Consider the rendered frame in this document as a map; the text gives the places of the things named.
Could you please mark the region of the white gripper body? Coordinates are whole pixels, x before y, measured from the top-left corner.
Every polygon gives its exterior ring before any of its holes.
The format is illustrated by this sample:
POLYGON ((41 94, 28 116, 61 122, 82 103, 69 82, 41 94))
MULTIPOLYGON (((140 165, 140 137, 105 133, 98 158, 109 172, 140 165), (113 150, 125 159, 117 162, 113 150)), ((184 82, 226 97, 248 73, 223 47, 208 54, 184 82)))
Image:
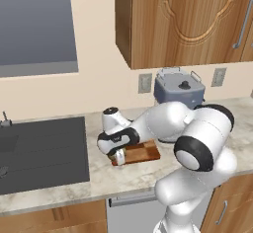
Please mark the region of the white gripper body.
POLYGON ((121 166, 126 162, 126 150, 124 148, 116 151, 115 161, 118 166, 121 166))

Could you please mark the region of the brown wooden cutting board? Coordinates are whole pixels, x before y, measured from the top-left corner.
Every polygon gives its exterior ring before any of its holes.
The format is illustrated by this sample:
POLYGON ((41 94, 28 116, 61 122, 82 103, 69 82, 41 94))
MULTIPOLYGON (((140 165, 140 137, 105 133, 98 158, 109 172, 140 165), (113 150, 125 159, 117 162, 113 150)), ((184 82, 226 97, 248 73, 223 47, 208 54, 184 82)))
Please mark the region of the brown wooden cutting board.
MULTIPOLYGON (((160 153, 153 140, 149 140, 144 143, 139 143, 137 145, 127 146, 125 150, 126 150, 126 162, 124 163, 124 165, 158 160, 160 158, 160 153)), ((111 160, 111 162, 113 166, 118 166, 116 164, 116 161, 111 160)))

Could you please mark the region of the grey dishwasher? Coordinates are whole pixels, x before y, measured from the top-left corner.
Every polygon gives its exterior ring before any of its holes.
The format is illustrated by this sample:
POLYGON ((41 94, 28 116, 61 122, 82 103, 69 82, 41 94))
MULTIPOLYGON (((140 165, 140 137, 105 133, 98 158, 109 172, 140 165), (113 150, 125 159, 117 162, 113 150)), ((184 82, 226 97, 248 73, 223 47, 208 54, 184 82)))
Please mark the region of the grey dishwasher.
POLYGON ((189 223, 200 230, 205 218, 212 191, 204 197, 167 206, 157 199, 137 204, 109 207, 106 200, 108 233, 153 233, 163 218, 170 218, 179 225, 189 223))

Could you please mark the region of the dark grey sink basin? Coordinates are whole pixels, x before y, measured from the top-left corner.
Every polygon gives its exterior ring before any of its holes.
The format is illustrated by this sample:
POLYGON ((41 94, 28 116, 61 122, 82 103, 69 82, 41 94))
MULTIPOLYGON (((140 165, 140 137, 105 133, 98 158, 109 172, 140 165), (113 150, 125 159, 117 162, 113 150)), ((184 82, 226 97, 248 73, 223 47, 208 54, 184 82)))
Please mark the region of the dark grey sink basin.
POLYGON ((84 117, 0 128, 0 194, 89 180, 84 117))

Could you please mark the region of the grey lidded cooker pot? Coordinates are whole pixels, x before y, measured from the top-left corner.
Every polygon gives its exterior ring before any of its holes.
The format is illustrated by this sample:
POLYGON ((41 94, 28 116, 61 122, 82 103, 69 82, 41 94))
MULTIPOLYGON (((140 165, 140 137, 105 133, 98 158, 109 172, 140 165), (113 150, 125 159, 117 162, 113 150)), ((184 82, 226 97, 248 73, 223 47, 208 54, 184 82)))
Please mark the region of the grey lidded cooker pot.
POLYGON ((196 72, 188 73, 180 67, 162 68, 156 73, 153 95, 159 104, 177 101, 193 109, 203 103, 205 90, 196 72))

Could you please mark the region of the wooden base cupboard drawer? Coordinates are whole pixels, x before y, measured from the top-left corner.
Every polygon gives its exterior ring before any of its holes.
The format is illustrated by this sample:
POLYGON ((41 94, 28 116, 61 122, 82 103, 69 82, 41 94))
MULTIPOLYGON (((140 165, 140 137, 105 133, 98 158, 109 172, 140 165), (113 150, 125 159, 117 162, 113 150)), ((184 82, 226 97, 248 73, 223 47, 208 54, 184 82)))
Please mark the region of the wooden base cupboard drawer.
POLYGON ((103 199, 0 217, 0 233, 108 233, 103 199))

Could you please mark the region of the grey sink tap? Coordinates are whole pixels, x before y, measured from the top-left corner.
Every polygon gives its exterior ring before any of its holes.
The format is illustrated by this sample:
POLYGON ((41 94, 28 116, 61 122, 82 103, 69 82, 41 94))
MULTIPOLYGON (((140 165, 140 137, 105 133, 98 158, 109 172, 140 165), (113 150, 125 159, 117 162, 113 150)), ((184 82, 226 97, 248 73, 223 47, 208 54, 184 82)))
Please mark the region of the grey sink tap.
POLYGON ((3 113, 3 120, 0 120, 0 126, 1 127, 7 127, 12 125, 12 121, 10 119, 7 119, 6 113, 3 113))

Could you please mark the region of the wooden base cupboard door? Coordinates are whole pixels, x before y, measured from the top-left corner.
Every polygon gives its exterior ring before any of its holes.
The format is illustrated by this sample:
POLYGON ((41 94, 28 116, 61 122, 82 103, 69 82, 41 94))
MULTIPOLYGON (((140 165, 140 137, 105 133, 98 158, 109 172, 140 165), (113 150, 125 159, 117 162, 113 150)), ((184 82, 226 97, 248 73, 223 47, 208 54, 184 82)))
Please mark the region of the wooden base cupboard door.
POLYGON ((253 174, 235 176, 214 189, 201 233, 253 233, 253 174), (215 225, 224 200, 227 210, 215 225))

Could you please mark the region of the grey window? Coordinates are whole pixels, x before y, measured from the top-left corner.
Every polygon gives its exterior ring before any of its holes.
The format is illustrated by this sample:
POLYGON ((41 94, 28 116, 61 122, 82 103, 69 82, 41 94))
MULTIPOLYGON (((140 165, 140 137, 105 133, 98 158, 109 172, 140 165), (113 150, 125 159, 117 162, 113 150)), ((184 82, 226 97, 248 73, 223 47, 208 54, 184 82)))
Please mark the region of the grey window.
POLYGON ((0 78, 77 71, 71 0, 0 0, 0 78))

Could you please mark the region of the grey wall socket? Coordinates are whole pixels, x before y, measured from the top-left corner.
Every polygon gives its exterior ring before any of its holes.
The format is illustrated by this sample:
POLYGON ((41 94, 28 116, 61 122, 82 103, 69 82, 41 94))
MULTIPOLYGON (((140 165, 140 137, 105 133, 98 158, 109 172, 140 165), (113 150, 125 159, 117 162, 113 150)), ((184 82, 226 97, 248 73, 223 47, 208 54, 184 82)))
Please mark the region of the grey wall socket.
POLYGON ((213 87, 220 87, 223 83, 225 73, 226 73, 225 68, 216 68, 212 76, 211 85, 213 87))
POLYGON ((138 93, 150 93, 152 84, 152 74, 140 74, 138 76, 138 93))

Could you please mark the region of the narrow wooden wall cupboard door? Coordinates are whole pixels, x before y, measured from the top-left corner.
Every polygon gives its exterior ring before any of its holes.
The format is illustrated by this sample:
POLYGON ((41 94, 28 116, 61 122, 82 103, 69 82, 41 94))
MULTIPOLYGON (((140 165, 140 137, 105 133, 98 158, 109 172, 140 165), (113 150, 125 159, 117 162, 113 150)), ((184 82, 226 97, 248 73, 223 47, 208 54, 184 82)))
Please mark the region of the narrow wooden wall cupboard door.
POLYGON ((241 61, 253 61, 253 22, 241 55, 241 61))

